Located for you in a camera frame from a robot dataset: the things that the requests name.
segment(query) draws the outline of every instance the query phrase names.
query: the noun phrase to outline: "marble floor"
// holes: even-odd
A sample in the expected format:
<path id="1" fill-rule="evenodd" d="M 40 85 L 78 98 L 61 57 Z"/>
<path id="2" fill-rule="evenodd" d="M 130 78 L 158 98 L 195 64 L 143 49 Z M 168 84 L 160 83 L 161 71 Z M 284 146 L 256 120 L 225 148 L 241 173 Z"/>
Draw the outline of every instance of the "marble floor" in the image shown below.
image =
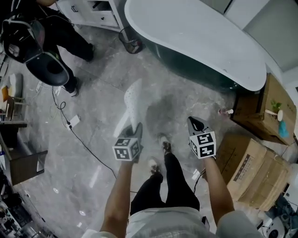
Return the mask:
<path id="1" fill-rule="evenodd" d="M 62 58 L 80 78 L 82 85 L 78 97 L 71 98 L 61 90 L 58 100 L 66 102 L 64 113 L 69 119 L 80 116 L 81 122 L 74 132 L 115 172 L 120 164 L 114 159 L 111 146 L 115 140 L 115 126 L 126 110 L 124 93 L 133 82 L 142 79 L 139 105 L 144 150 L 139 163 L 134 165 L 131 190 L 137 191 L 150 176 L 147 164 L 151 156 L 162 162 L 162 151 L 156 138 L 159 132 L 170 137 L 185 178 L 189 186 L 194 187 L 192 173 L 200 165 L 188 146 L 188 116 L 208 120 L 216 132 L 217 145 L 226 132 L 252 136 L 217 113 L 220 108 L 233 106 L 235 95 L 232 93 L 218 93 L 171 73 L 148 49 L 137 55 L 128 54 L 112 31 L 88 26 L 82 26 L 78 31 L 95 45 L 95 59 L 87 63 L 60 49 Z M 64 127 L 65 121 L 61 120 L 54 106 L 49 86 L 43 85 L 36 94 L 39 81 L 17 62 L 10 63 L 10 73 L 24 75 L 24 96 L 29 106 L 23 116 L 29 127 L 21 134 L 36 151 L 48 150 L 44 174 L 15 186 L 24 198 L 25 207 L 40 226 L 60 238 L 79 238 L 87 227 L 100 229 L 105 202 L 115 181 L 113 174 Z M 266 144 L 279 154 L 286 149 L 284 145 Z M 295 159 L 295 146 L 289 148 L 284 156 Z M 164 180 L 161 187 L 163 200 L 166 194 Z M 196 195 L 201 202 L 201 213 L 207 216 L 214 232 L 216 227 L 204 179 L 199 181 Z M 244 210 L 254 223 L 263 216 L 244 205 L 235 206 Z"/>

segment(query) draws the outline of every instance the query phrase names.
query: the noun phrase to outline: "black pants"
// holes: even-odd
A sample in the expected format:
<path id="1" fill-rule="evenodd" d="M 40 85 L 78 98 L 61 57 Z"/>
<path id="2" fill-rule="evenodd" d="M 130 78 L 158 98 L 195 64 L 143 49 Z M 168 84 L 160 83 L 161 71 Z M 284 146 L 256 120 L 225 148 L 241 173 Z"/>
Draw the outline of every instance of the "black pants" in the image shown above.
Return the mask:
<path id="1" fill-rule="evenodd" d="M 160 173 L 152 175 L 140 188 L 131 202 L 130 215 L 148 208 L 161 207 L 192 207 L 200 210 L 199 200 L 185 181 L 179 161 L 173 154 L 164 157 L 167 169 L 168 197 L 166 203 L 160 197 L 160 185 L 163 176 Z"/>
<path id="2" fill-rule="evenodd" d="M 91 61 L 93 58 L 92 45 L 86 42 L 69 22 L 65 21 L 67 18 L 58 11 L 48 7 L 42 7 L 42 9 L 48 16 L 51 16 L 40 20 L 41 24 L 45 27 L 46 34 L 44 50 L 55 52 L 60 56 L 57 46 L 61 46 L 71 54 L 86 61 Z M 63 64 L 69 73 L 69 81 L 64 87 L 66 91 L 72 93 L 76 88 L 77 79 L 74 77 L 72 70 L 65 63 Z"/>

